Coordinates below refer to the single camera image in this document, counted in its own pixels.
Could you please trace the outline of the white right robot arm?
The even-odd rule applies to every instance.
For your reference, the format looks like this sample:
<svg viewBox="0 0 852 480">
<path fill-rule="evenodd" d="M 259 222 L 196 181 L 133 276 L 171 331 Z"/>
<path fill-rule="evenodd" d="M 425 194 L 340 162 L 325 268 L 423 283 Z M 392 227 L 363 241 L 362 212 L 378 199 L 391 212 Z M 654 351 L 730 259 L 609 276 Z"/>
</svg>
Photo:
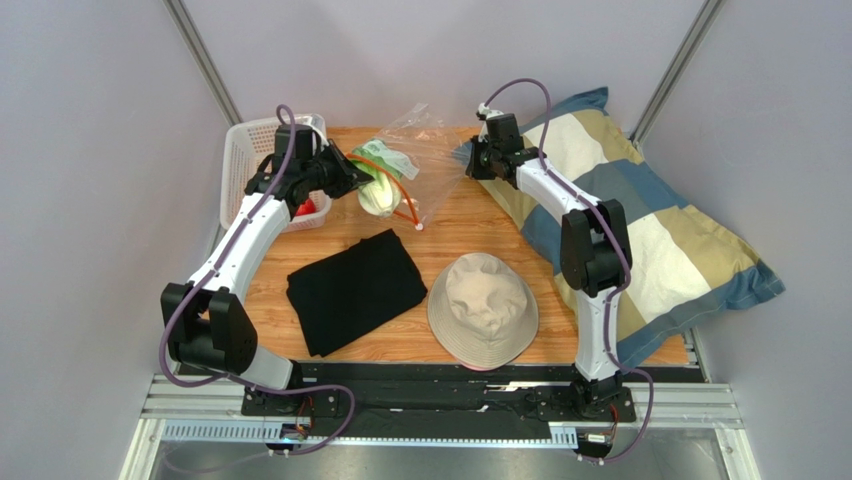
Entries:
<svg viewBox="0 0 852 480">
<path fill-rule="evenodd" d="M 571 383 L 568 402 L 580 418 L 607 414 L 623 383 L 615 324 L 631 271 L 624 208 L 584 192 L 541 149 L 526 146 L 514 115 L 481 107 L 477 116 L 484 125 L 471 139 L 466 173 L 509 183 L 558 221 L 559 270 L 575 293 L 579 334 L 574 367 L 580 377 Z"/>
</svg>

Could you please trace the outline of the clear orange zip top bag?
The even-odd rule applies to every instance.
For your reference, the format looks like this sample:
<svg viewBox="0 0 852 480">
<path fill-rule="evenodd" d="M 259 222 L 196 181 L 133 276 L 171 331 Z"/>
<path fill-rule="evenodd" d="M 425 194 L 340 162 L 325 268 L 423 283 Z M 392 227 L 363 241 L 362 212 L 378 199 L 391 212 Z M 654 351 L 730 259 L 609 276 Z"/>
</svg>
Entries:
<svg viewBox="0 0 852 480">
<path fill-rule="evenodd" d="M 347 158 L 372 178 L 356 190 L 367 214 L 397 217 L 422 231 L 465 176 L 469 153 L 453 129 L 418 103 Z"/>
</svg>

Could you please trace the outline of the fake red apple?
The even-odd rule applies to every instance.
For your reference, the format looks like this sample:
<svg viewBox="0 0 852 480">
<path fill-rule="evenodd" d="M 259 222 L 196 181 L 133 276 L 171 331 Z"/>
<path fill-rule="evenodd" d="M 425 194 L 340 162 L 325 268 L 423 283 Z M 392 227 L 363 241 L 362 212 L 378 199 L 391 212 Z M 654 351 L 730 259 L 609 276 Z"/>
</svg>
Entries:
<svg viewBox="0 0 852 480">
<path fill-rule="evenodd" d="M 307 199 L 304 203 L 302 203 L 298 209 L 296 210 L 296 216 L 306 216 L 311 215 L 317 212 L 316 204 L 312 199 Z"/>
</svg>

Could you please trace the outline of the fake pale cabbage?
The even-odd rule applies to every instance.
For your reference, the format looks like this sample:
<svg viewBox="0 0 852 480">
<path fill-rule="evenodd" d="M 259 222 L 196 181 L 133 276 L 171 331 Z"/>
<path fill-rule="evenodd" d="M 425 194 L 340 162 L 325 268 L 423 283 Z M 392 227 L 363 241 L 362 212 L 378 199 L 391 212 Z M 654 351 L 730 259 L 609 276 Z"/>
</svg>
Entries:
<svg viewBox="0 0 852 480">
<path fill-rule="evenodd" d="M 402 185 L 402 179 L 414 180 L 419 173 L 408 155 L 373 139 L 356 147 L 347 158 L 374 177 L 373 182 L 357 190 L 359 204 L 368 214 L 382 218 L 395 214 L 414 224 L 419 222 L 417 207 Z"/>
</svg>

